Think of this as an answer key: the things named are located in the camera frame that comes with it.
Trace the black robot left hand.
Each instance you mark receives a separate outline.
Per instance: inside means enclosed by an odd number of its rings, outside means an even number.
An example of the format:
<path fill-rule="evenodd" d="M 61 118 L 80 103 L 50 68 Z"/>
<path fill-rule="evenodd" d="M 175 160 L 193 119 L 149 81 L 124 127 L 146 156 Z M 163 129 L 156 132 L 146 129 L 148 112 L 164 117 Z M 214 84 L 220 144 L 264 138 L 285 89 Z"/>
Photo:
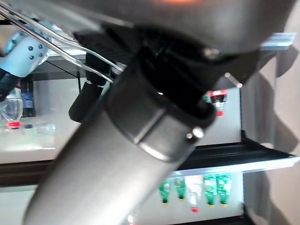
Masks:
<path fill-rule="evenodd" d="M 202 96 L 245 82 L 293 0 L 27 0 L 126 69 L 55 159 L 26 225 L 118 225 L 194 150 L 216 118 Z"/>

